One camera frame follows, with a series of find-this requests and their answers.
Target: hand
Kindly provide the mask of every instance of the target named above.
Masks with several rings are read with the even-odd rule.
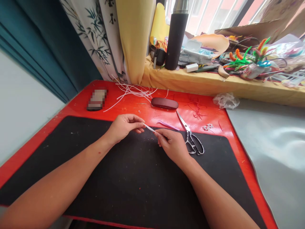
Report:
[[[113,121],[104,136],[113,144],[119,143],[131,130],[138,134],[143,133],[143,128],[145,128],[143,122],[145,121],[135,114],[120,114]]]
[[[159,146],[163,147],[168,157],[179,167],[190,157],[182,134],[168,129],[158,129],[154,134]]]

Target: yellow paper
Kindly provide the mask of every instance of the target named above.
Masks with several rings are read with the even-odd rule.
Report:
[[[169,25],[165,23],[165,8],[161,3],[158,3],[156,6],[155,16],[152,23],[152,31],[150,33],[149,41],[152,45],[153,38],[157,40],[164,41],[165,37],[168,37],[169,34]]]

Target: teal curtain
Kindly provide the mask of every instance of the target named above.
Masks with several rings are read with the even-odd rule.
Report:
[[[57,0],[0,0],[0,48],[63,102],[102,79]]]

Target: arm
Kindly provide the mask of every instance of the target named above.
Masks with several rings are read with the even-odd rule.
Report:
[[[190,180],[212,229],[259,229],[245,210],[189,155],[180,133],[166,129],[156,132],[159,146]]]
[[[0,228],[48,228],[73,202],[108,151],[129,131],[144,132],[142,122],[134,114],[119,115],[99,140],[40,179],[8,207]]]

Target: orange pipe cleaner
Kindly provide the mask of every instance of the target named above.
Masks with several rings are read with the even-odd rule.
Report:
[[[258,48],[257,48],[258,51],[261,50],[261,48],[263,47],[263,45],[264,45],[264,43],[265,43],[266,40],[267,40],[267,38],[265,38],[265,39],[263,39],[263,40],[261,41],[260,45],[259,45]]]
[[[239,49],[236,49],[236,56],[242,60],[244,57],[241,55],[241,53],[239,52]]]
[[[233,56],[233,53],[232,53],[232,52],[230,52],[230,59],[231,59],[232,61],[236,61],[236,58]]]

